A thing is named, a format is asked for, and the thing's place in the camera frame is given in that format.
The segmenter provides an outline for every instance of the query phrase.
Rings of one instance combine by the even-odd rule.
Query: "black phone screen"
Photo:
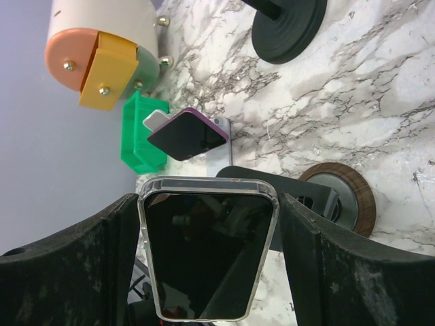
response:
[[[274,208],[259,195],[153,194],[144,202],[160,312],[244,317]]]
[[[148,141],[177,161],[187,160],[226,142],[211,126],[187,112],[153,132]]]

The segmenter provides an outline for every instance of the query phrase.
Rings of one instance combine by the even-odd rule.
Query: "pink device edge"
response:
[[[212,121],[210,121],[205,115],[203,115],[200,111],[197,109],[194,109],[193,107],[186,107],[185,109],[181,110],[178,114],[174,115],[171,119],[166,121],[163,125],[155,129],[155,131],[151,132],[151,134],[148,136],[150,138],[153,134],[156,134],[160,129],[163,129],[167,124],[171,123],[172,120],[176,119],[181,114],[190,113],[195,115],[198,119],[200,119],[202,122],[204,122],[208,127],[216,131],[220,136],[222,136],[225,139],[225,142],[227,142],[230,138],[230,136],[224,132],[220,127],[216,126]]]

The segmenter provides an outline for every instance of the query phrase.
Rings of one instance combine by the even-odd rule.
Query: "black cylindrical post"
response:
[[[258,10],[263,15],[271,20],[278,19],[281,14],[281,7],[275,5],[271,0],[242,0],[247,5],[250,5],[255,10]]]

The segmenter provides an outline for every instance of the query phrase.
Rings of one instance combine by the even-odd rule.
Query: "green plastic piece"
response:
[[[138,175],[157,173],[168,161],[168,155],[148,141],[151,131],[142,121],[154,110],[169,113],[169,103],[142,97],[135,92],[122,111],[121,160]]]

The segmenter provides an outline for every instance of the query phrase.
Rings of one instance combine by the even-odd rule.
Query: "white cylinder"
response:
[[[68,29],[123,37],[158,59],[156,10],[150,0],[53,0],[48,39]]]

